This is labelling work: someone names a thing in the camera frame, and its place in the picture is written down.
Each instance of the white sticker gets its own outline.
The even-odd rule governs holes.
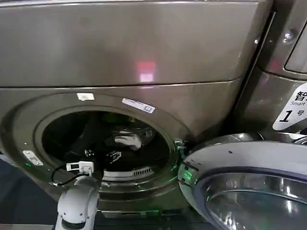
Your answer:
[[[307,83],[294,91],[273,124],[273,129],[284,130],[307,118]]]
[[[34,165],[44,165],[42,161],[31,150],[24,150],[25,157]]]
[[[153,111],[155,110],[155,107],[153,107],[151,105],[144,104],[142,102],[137,102],[137,101],[134,101],[134,100],[130,100],[130,99],[127,99],[127,98],[123,98],[123,100],[121,102],[123,102],[124,104],[130,105],[134,108],[143,110],[143,111],[150,113],[150,114],[152,114]]]
[[[94,94],[93,93],[83,93],[83,92],[79,92],[77,93],[77,96],[79,98],[80,101],[92,101],[95,100],[94,98]]]

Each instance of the washing machine door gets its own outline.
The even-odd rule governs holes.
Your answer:
[[[285,133],[215,139],[181,164],[182,193],[221,230],[306,229],[305,140]]]

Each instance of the white connector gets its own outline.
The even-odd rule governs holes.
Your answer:
[[[91,161],[79,161],[75,163],[67,163],[66,171],[79,170],[80,173],[86,173],[90,176],[94,172],[94,163]]]

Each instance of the green led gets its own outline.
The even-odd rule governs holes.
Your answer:
[[[185,179],[188,179],[189,181],[191,180],[191,174],[189,172],[185,172],[184,174]]]

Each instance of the washing machine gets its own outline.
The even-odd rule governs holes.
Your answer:
[[[307,127],[307,3],[274,1],[276,11],[232,123],[238,131],[303,132]]]
[[[101,154],[111,159],[102,212],[187,207],[179,166],[217,136],[271,5],[1,1],[1,151],[55,198],[63,188],[51,177],[74,175],[53,175],[57,167]],[[122,136],[138,145],[116,141]]]

